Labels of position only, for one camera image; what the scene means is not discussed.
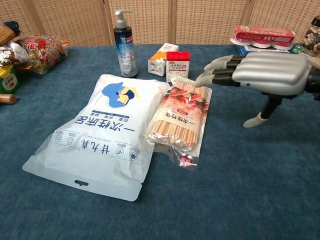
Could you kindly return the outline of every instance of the small box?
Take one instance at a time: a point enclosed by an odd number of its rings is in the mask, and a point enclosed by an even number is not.
[[[152,57],[148,60],[148,73],[163,76],[166,73],[167,52],[178,51],[179,46],[165,43]]]
[[[280,44],[292,44],[295,39],[295,34],[288,28],[237,25],[231,41],[236,41],[237,39],[246,41],[271,41]]]
[[[188,51],[171,51],[166,55],[166,81],[171,82],[170,75],[188,78],[190,53]]]
[[[14,66],[0,66],[0,94],[12,94],[19,85]]]

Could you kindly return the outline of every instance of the hang hole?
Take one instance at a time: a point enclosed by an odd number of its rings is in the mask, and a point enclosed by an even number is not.
[[[88,186],[88,185],[89,185],[89,183],[87,183],[87,182],[85,182],[85,181],[75,180],[74,182],[75,182],[76,184],[79,184],[80,187],[81,187],[82,185],[84,185],[84,186]]]

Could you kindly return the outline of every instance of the blue carpet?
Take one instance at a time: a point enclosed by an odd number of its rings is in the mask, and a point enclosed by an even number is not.
[[[160,45],[137,45],[138,78]],[[181,45],[189,78],[234,45]],[[59,126],[87,104],[101,74],[120,76],[114,46],[70,47],[43,76],[21,75],[15,105],[0,106],[1,240],[318,240],[320,102],[285,99],[265,125],[244,129],[267,97],[213,86],[195,171],[152,157],[135,202],[81,191],[22,170]]]

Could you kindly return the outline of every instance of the white box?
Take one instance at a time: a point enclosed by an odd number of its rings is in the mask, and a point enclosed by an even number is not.
[[[170,76],[178,75],[188,78],[190,53],[188,51],[170,52],[166,61],[166,82],[170,83]]]
[[[166,73],[167,52],[176,52],[179,50],[178,45],[165,43],[152,57],[148,60],[148,73],[163,76]]]

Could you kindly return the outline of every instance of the red label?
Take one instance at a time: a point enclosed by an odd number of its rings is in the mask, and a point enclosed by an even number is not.
[[[288,28],[268,28],[256,26],[237,25],[232,36],[233,39],[241,39],[241,42],[269,41],[279,43],[292,43],[295,35]]]
[[[177,110],[179,113],[183,114],[183,115],[188,115],[188,113],[186,111],[182,111],[180,109]]]
[[[192,164],[192,160],[190,158],[188,158],[187,156],[180,156],[179,163],[184,166],[188,166],[188,165]]]

